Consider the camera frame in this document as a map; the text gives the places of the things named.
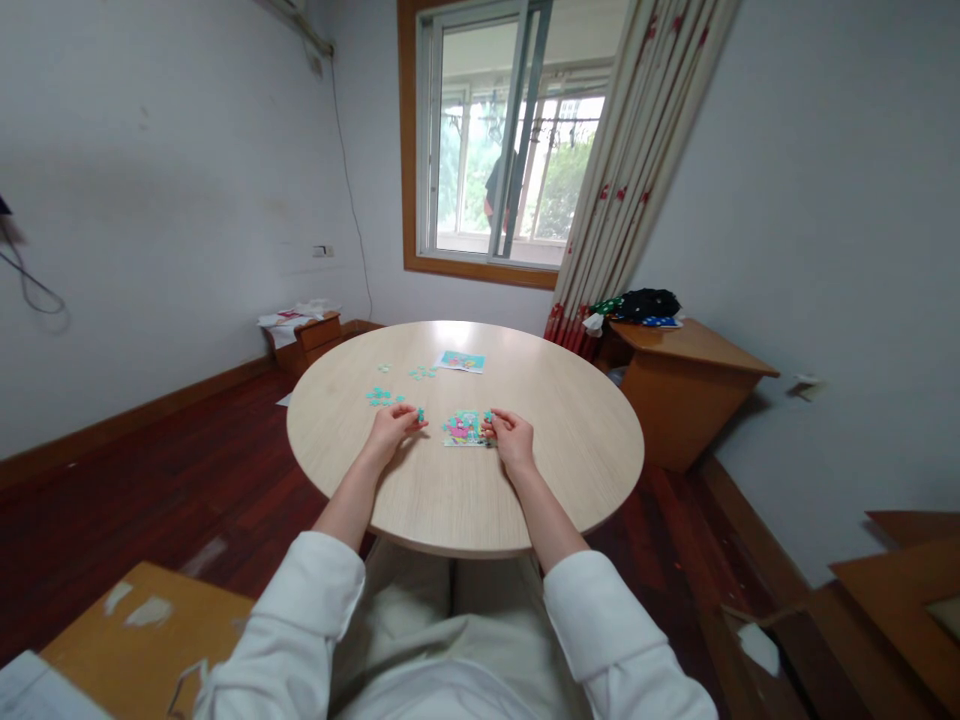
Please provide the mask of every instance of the white sleeve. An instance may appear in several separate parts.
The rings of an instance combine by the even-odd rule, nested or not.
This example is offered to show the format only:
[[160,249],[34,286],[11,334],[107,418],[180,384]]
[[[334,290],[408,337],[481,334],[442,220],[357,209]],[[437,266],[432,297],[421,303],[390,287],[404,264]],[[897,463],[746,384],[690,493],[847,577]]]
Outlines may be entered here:
[[666,636],[598,552],[565,558],[544,578],[544,602],[574,679],[599,718],[711,718]]
[[363,562],[353,550],[329,535],[301,533],[233,655],[210,673],[194,717],[326,717],[333,649],[363,582]]

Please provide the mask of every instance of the white wall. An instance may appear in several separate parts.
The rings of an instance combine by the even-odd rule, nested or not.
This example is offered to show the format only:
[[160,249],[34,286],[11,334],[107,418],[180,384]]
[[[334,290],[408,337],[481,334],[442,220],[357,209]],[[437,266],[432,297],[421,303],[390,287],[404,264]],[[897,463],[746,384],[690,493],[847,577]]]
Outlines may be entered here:
[[0,267],[0,457],[262,355],[298,297],[366,316],[329,82],[252,0],[4,2],[0,68],[0,193],[70,307]]
[[955,0],[744,0],[631,285],[783,372],[719,458],[815,583],[864,510],[960,510],[957,37]]
[[405,272],[395,0],[332,0],[337,96],[366,250],[373,320],[473,320],[541,334],[552,293]]

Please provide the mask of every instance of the round table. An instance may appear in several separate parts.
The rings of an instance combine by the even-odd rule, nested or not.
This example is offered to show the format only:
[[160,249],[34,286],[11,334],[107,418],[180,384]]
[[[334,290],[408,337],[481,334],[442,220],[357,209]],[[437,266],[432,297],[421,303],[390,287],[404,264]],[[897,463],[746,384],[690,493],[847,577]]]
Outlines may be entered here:
[[[483,374],[438,369],[445,350],[486,356]],[[389,363],[388,372],[379,366]],[[363,446],[374,387],[424,409],[429,427],[405,441],[384,472],[371,530],[423,552],[499,558],[530,549],[530,536],[497,451],[447,447],[457,410],[500,407],[534,426],[537,466],[581,532],[606,520],[636,485],[643,433],[633,408],[603,373],[542,338],[472,322],[393,325],[349,340],[297,383],[287,414],[293,453],[330,497]]]

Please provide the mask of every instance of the wooden floor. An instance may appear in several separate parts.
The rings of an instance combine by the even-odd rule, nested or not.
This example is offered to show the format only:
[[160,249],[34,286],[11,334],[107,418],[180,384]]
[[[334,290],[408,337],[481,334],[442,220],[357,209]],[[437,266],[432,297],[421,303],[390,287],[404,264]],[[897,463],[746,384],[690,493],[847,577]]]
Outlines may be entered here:
[[[42,649],[141,560],[257,597],[325,503],[275,404],[293,385],[268,372],[0,493],[0,664]],[[588,540],[728,716],[698,608],[774,606],[696,478],[648,466]]]

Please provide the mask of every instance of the white jacket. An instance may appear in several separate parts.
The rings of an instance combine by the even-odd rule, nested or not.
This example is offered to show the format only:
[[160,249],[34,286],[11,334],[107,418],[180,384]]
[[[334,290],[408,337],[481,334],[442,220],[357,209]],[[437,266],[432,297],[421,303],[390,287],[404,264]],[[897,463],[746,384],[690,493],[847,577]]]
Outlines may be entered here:
[[[365,569],[339,540],[304,532],[253,608],[232,657],[217,665],[198,718],[323,718],[330,668]],[[607,558],[580,552],[544,579],[544,601],[574,679],[599,718],[716,718],[706,691]],[[375,678],[344,711],[369,718],[532,718],[496,668],[421,660]]]

